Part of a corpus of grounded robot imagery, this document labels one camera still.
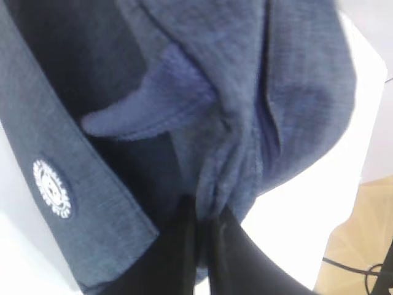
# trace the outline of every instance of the blue fabric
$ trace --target blue fabric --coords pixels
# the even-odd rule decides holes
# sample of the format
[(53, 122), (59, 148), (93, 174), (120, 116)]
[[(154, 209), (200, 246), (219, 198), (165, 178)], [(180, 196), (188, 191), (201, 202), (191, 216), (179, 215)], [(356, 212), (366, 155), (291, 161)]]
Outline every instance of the blue fabric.
[(215, 97), (203, 74), (171, 45), (140, 89), (107, 109), (86, 115), (82, 127), (93, 136), (150, 138), (201, 118)]
[[(331, 0), (7, 3), (1, 120), (86, 293), (146, 252), (179, 195), (196, 197), (200, 221), (226, 205), (240, 221), (351, 116), (355, 77)], [(70, 223), (42, 202), (39, 154), (68, 180)]]

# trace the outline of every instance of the black cable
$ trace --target black cable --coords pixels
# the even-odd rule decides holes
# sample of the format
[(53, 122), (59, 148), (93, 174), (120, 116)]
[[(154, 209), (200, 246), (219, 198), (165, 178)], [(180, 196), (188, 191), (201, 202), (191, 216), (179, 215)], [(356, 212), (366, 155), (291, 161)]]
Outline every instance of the black cable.
[(333, 261), (333, 260), (331, 260), (329, 258), (326, 258), (326, 257), (324, 257), (322, 260), (324, 262), (326, 262), (326, 263), (329, 263), (329, 264), (335, 266), (335, 267), (339, 267), (341, 269), (347, 270), (348, 272), (359, 273), (361, 275), (374, 275), (376, 277), (378, 277), (380, 275), (388, 275), (388, 276), (391, 276), (393, 278), (393, 272), (373, 272), (371, 270), (355, 269), (353, 267), (349, 267), (349, 266), (346, 266), (344, 264), (335, 262), (335, 261)]
[(381, 267), (383, 265), (382, 263), (372, 265), (371, 267), (368, 268), (368, 270), (362, 270), (362, 269), (355, 269), (353, 267), (346, 266), (344, 264), (333, 261), (333, 260), (326, 258), (326, 257), (323, 257), (322, 261), (329, 263), (335, 267), (341, 268), (343, 270), (347, 270), (348, 272), (353, 272), (353, 273), (358, 273), (358, 274), (364, 275), (364, 287), (365, 287), (367, 295), (371, 295), (371, 292), (368, 288), (368, 277), (369, 276), (371, 276), (371, 275), (376, 276), (376, 277), (389, 276), (393, 280), (393, 273), (392, 272), (374, 272), (373, 271), (375, 268)]
[[(369, 267), (368, 271), (372, 271), (375, 268), (381, 267), (381, 266), (383, 266), (383, 263), (375, 264), (375, 265)], [(368, 276), (369, 276), (368, 274), (364, 276), (364, 288), (366, 289), (367, 295), (371, 295), (370, 289), (368, 288)]]

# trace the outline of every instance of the white circular logo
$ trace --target white circular logo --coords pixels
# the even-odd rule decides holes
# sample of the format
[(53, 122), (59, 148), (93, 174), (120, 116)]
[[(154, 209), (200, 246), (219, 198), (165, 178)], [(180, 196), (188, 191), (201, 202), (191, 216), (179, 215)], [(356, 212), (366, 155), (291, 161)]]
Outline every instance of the white circular logo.
[(33, 164), (34, 178), (45, 203), (61, 218), (71, 217), (71, 202), (67, 190), (51, 166), (43, 160)]

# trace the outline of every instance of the gray fabric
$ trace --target gray fabric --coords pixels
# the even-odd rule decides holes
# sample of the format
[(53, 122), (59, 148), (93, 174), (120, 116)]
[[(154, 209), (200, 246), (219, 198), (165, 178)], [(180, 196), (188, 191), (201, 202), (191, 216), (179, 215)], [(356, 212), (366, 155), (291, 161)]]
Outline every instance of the gray fabric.
[[(157, 230), (64, 110), (2, 1), (0, 28), (0, 118), (19, 166), (76, 280), (88, 287), (112, 281)], [(70, 183), (71, 221), (54, 215), (35, 185), (33, 162), (42, 153)]]

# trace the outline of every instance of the wooden floor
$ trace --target wooden floor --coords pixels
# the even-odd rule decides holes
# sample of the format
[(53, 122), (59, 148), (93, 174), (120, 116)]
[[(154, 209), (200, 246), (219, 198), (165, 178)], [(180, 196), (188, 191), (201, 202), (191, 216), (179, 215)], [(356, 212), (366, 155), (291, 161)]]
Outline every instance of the wooden floor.
[[(383, 262), (392, 238), (393, 176), (390, 176), (360, 186), (352, 216), (332, 232), (325, 257), (366, 270)], [(375, 279), (370, 278), (369, 282), (372, 289)], [(364, 276), (323, 263), (315, 291), (321, 295), (366, 295)]]

